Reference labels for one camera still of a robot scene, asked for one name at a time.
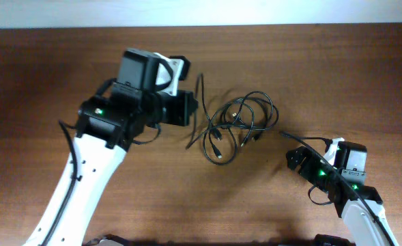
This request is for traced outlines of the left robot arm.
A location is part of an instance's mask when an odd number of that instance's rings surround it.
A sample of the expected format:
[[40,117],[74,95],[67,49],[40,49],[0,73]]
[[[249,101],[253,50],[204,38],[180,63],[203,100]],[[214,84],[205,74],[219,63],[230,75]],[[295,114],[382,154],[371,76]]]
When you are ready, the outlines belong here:
[[82,244],[106,185],[144,129],[189,125],[198,102],[178,88],[189,70],[183,55],[124,51],[117,76],[81,104],[75,125],[59,123],[70,153],[26,245]]

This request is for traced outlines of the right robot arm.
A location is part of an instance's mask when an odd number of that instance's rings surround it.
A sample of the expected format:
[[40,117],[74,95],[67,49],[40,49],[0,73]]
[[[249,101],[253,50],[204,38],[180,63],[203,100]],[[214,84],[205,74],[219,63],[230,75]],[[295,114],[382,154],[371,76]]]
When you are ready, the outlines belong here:
[[377,189],[364,184],[367,148],[343,138],[327,139],[325,154],[309,146],[286,153],[287,166],[328,196],[347,226],[355,245],[398,245],[386,219],[384,203]]

